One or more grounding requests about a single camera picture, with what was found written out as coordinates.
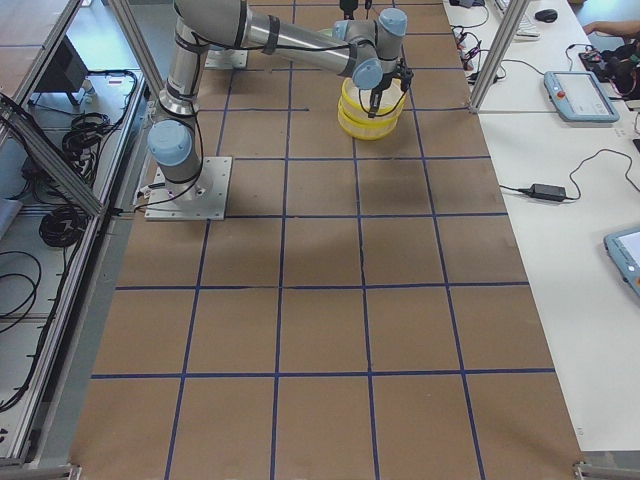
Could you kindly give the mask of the person's hand at desk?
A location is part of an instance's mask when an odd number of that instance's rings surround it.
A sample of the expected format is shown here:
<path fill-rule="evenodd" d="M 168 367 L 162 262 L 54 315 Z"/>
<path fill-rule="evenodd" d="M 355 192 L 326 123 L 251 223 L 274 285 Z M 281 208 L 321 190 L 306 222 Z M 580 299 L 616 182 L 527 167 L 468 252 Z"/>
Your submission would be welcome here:
<path fill-rule="evenodd" d="M 600 36 L 620 36 L 616 22 L 593 21 L 583 26 L 586 35 L 596 34 Z"/>

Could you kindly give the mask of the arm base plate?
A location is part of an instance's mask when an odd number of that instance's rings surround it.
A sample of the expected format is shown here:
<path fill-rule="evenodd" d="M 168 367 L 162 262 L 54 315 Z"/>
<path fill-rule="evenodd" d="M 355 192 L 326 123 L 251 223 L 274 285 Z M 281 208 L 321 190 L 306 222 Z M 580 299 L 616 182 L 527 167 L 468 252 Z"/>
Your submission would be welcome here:
<path fill-rule="evenodd" d="M 163 186 L 150 192 L 151 206 L 145 208 L 148 221 L 224 220 L 227 205 L 232 158 L 205 157 L 204 166 L 195 185 L 167 182 L 159 167 L 155 183 Z"/>
<path fill-rule="evenodd" d="M 247 61 L 247 51 L 211 47 L 207 53 L 205 68 L 212 70 L 241 70 L 247 67 Z"/>

